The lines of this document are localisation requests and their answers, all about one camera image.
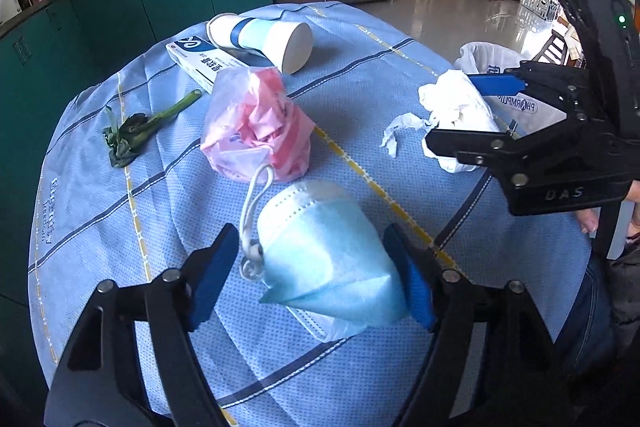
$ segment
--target white cardboard box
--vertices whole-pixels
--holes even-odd
[[[229,67],[247,67],[244,62],[200,37],[186,37],[169,42],[166,50],[171,58],[209,94],[218,71]]]

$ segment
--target dark blue stripe on cup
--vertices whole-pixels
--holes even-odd
[[[240,46],[240,42],[239,42],[239,38],[240,38],[240,32],[242,31],[242,29],[248,25],[249,22],[255,20],[255,17],[247,17],[246,19],[240,21],[238,24],[236,24],[234,26],[234,28],[231,30],[231,36],[229,37],[229,39],[231,40],[231,43],[236,47],[236,48],[240,48],[242,49],[242,46]]]

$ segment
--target blue tablecloth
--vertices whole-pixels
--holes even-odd
[[[451,66],[412,38],[340,3],[276,5],[253,16],[304,21],[314,33],[308,64],[286,76],[287,93],[319,127],[309,178],[349,189],[382,232],[401,223],[418,243],[434,237],[482,171],[449,174],[425,158],[421,136],[399,135],[398,157],[380,149],[398,114],[427,117],[417,88]],[[204,23],[176,38],[206,36]],[[127,169],[107,160],[104,106],[152,114],[197,84],[160,42],[67,107],[50,142],[34,212],[29,292],[34,339],[47,381],[95,285],[134,285],[180,266],[238,222],[246,185],[213,172],[198,146],[208,97],[181,113]],[[254,56],[241,57],[262,65]],[[263,202],[282,186],[272,187]],[[491,181],[446,255],[471,280],[521,279],[555,337],[582,281],[590,248],[571,215],[513,217]],[[417,375],[430,336],[411,318],[348,340],[318,343],[260,283],[231,271],[211,319],[191,335],[222,407],[242,427],[388,426]],[[148,327],[136,328],[150,402],[167,412]]]

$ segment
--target jeans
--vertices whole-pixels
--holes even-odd
[[[579,377],[616,356],[611,301],[602,263],[591,256],[574,306],[556,340],[565,376]]]

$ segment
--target white tissue paper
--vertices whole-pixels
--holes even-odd
[[[397,143],[394,132],[398,129],[424,129],[427,133],[434,127],[465,131],[499,132],[491,109],[478,90],[462,71],[449,70],[441,74],[435,84],[418,88],[420,104],[431,112],[429,120],[423,120],[412,113],[394,119],[385,129],[382,146],[387,147],[389,156],[396,157]],[[440,167],[447,172],[469,172],[473,165],[462,165],[455,158],[438,157],[431,152],[425,140],[422,150],[427,158],[437,158]]]

